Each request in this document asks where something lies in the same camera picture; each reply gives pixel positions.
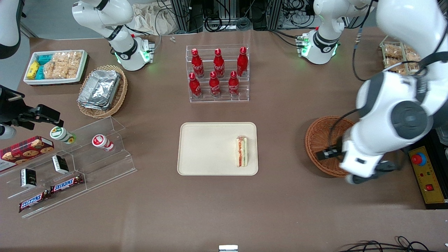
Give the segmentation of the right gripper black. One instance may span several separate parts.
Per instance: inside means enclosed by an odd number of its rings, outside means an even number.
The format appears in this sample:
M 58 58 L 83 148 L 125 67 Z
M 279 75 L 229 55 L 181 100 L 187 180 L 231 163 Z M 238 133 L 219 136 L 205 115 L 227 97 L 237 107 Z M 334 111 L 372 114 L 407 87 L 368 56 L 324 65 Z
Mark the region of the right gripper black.
M 25 95 L 5 86 L 0 88 L 0 122 L 10 125 L 13 120 L 18 119 L 20 114 L 27 111 L 27 105 L 23 100 Z M 46 105 L 37 105 L 29 111 L 35 118 L 18 119 L 18 127 L 34 128 L 35 123 L 48 123 L 57 127 L 64 125 L 64 121 L 60 120 L 60 112 Z

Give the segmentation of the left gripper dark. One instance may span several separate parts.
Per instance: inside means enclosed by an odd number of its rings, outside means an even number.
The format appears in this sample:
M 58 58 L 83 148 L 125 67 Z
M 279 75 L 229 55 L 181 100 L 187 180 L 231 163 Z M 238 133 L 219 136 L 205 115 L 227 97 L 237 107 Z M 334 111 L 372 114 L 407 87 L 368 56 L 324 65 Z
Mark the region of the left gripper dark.
M 336 157 L 337 159 L 343 159 L 345 152 L 343 151 L 343 145 L 337 143 L 335 147 L 328 147 L 324 152 L 317 152 L 317 159 L 326 160 Z

